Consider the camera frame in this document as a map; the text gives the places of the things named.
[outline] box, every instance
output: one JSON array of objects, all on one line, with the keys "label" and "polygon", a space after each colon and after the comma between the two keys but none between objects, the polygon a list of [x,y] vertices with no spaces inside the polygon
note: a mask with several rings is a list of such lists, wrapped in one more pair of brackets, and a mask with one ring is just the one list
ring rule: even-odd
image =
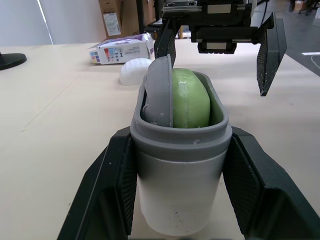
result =
[{"label": "box", "polygon": [[320,7],[318,7],[318,9],[316,10],[314,19],[320,19]]},{"label": "box", "polygon": [[91,47],[90,58],[94,64],[121,64],[137,58],[150,59],[154,42],[149,33],[108,39]]},{"label": "box", "polygon": [[301,1],[301,0],[295,1],[295,5],[294,5],[295,12],[302,11],[305,8],[306,8],[306,3],[304,1]]},{"label": "box", "polygon": [[[155,19],[154,0],[143,1],[144,24]],[[107,39],[117,39],[139,33],[137,0],[99,0]]]}]

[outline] black monitor stand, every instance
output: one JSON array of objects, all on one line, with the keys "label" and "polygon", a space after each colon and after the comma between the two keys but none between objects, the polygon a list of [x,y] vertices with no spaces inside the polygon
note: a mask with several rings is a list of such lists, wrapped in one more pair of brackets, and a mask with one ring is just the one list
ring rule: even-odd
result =
[{"label": "black monitor stand", "polygon": [[13,68],[25,61],[27,61],[27,57],[22,53],[1,54],[0,52],[0,70]]}]

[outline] table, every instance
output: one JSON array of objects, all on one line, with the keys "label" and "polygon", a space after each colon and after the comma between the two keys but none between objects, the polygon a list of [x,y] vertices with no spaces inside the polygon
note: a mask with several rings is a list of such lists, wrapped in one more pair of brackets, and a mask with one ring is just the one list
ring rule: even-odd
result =
[{"label": "table", "polygon": [[[138,86],[119,83],[121,65],[93,65],[93,44],[2,48],[24,64],[0,71],[0,233],[6,240],[57,238],[81,179],[110,137],[130,125]],[[320,78],[284,56],[259,96],[259,46],[234,55],[198,54],[176,41],[176,68],[207,74],[233,126],[253,134],[320,214]],[[195,240],[242,240],[223,179],[209,225]],[[132,238],[178,240],[148,227],[136,200]]]}]

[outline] white box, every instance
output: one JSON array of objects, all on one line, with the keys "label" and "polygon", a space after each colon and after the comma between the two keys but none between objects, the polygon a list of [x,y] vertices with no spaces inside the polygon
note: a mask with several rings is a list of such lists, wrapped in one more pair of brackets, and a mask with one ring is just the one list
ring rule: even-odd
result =
[{"label": "white box", "polygon": [[320,19],[320,7],[318,7],[318,9],[316,10],[314,19]]},{"label": "white box", "polygon": [[90,49],[94,64],[122,64],[137,58],[150,59],[154,52],[154,43],[149,33],[108,39]]}]

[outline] green soap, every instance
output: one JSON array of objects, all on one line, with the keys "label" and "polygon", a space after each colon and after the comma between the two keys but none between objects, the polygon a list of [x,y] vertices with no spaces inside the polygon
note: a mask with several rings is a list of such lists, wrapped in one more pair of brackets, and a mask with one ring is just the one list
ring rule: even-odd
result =
[{"label": "green soap", "polygon": [[210,98],[199,78],[189,69],[172,69],[173,127],[203,128],[209,125]]}]

